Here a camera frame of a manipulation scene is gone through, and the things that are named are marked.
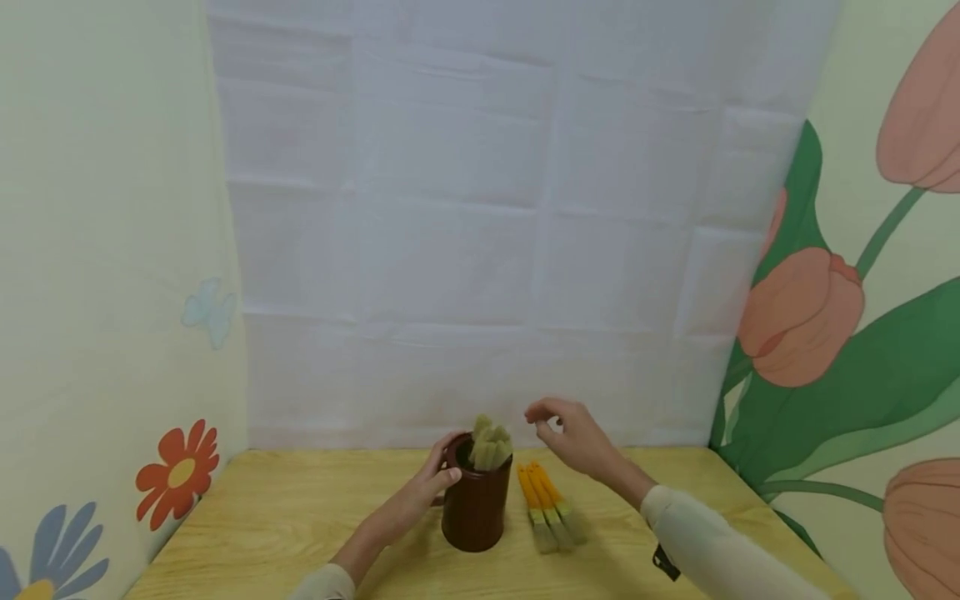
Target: white sleeve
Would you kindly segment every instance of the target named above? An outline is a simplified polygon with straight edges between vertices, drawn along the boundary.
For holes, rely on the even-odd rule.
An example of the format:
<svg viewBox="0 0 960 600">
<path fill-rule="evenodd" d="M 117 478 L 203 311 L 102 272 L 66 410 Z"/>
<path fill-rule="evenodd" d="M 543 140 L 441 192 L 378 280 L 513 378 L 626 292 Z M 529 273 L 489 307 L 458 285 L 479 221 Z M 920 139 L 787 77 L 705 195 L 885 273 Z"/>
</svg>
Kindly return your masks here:
<svg viewBox="0 0 960 600">
<path fill-rule="evenodd" d="M 640 513 L 670 562 L 713 600 L 828 600 L 686 493 L 655 486 Z"/>
<path fill-rule="evenodd" d="M 303 578 L 289 600 L 353 600 L 356 586 L 338 564 L 327 564 Z"/>
</svg>

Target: wall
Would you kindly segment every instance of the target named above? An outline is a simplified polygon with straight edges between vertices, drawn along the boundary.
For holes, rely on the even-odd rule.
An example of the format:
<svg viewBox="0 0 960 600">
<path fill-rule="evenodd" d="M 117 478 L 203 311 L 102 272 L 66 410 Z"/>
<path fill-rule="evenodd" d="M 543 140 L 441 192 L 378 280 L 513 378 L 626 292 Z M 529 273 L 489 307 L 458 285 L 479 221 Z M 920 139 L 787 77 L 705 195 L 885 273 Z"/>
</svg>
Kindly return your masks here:
<svg viewBox="0 0 960 600">
<path fill-rule="evenodd" d="M 958 147 L 960 6 L 848 2 L 711 435 L 872 600 L 960 597 Z"/>
<path fill-rule="evenodd" d="M 706 442 L 835 0 L 207 5 L 254 446 Z"/>
<path fill-rule="evenodd" d="M 0 90 L 0 598 L 117 598 L 246 445 L 202 7 L 0 3 Z"/>
</svg>

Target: brown cup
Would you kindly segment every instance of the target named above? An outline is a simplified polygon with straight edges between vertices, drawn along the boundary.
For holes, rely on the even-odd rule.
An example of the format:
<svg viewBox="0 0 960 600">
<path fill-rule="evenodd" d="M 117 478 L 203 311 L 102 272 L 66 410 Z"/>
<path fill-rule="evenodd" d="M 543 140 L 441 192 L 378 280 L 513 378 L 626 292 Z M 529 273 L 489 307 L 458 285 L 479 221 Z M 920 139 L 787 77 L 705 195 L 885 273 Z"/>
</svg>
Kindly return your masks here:
<svg viewBox="0 0 960 600">
<path fill-rule="evenodd" d="M 497 470 L 468 468 L 473 436 L 465 433 L 446 449 L 446 465 L 458 468 L 463 476 L 444 493 L 444 537 L 464 552 L 483 552 L 493 548 L 503 535 L 503 512 L 507 506 L 507 488 L 511 455 Z"/>
</svg>

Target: table surface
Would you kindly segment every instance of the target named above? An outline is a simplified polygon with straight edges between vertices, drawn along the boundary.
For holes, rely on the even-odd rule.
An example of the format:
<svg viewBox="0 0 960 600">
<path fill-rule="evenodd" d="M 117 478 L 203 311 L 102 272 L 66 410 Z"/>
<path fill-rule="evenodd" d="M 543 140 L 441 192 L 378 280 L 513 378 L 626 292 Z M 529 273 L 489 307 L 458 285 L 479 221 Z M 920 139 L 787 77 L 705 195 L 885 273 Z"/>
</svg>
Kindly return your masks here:
<svg viewBox="0 0 960 600">
<path fill-rule="evenodd" d="M 722 513 L 833 598 L 857 597 L 714 453 L 705 448 L 624 453 L 663 484 L 686 490 Z M 243 452 L 127 598 L 285 598 L 425 456 L 424 450 Z M 441 509 L 431 509 L 417 529 L 381 555 L 358 597 L 704 597 L 686 578 L 671 582 L 651 564 L 657 541 L 626 503 L 544 449 L 520 449 L 515 463 L 535 459 L 588 522 L 585 545 L 566 555 L 538 554 L 514 475 L 506 529 L 497 546 L 480 554 L 454 550 L 440 531 Z"/>
</svg>

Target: pink tulip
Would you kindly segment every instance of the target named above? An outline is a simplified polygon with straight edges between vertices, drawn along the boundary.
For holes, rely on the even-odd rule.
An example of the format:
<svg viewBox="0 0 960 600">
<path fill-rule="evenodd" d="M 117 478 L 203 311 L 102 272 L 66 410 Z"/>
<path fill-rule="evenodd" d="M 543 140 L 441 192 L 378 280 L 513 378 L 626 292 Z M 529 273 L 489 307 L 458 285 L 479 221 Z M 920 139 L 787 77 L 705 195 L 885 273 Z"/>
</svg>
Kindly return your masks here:
<svg viewBox="0 0 960 600">
<path fill-rule="evenodd" d="M 781 188 L 777 196 L 777 209 L 774 212 L 774 219 L 770 223 L 770 229 L 767 231 L 767 239 L 763 242 L 763 250 L 760 252 L 760 259 L 767 255 L 770 246 L 777 239 L 777 232 L 780 231 L 780 224 L 783 223 L 783 213 L 786 212 L 786 188 Z"/>
<path fill-rule="evenodd" d="M 754 286 L 737 338 L 761 377 L 798 388 L 823 375 L 863 314 L 856 270 L 822 248 L 790 254 Z"/>
<path fill-rule="evenodd" d="M 897 86 L 876 142 L 894 183 L 960 192 L 960 3 L 933 28 Z"/>
<path fill-rule="evenodd" d="M 914 598 L 960 598 L 960 458 L 898 473 L 887 485 L 883 524 L 887 560 Z"/>
</svg>

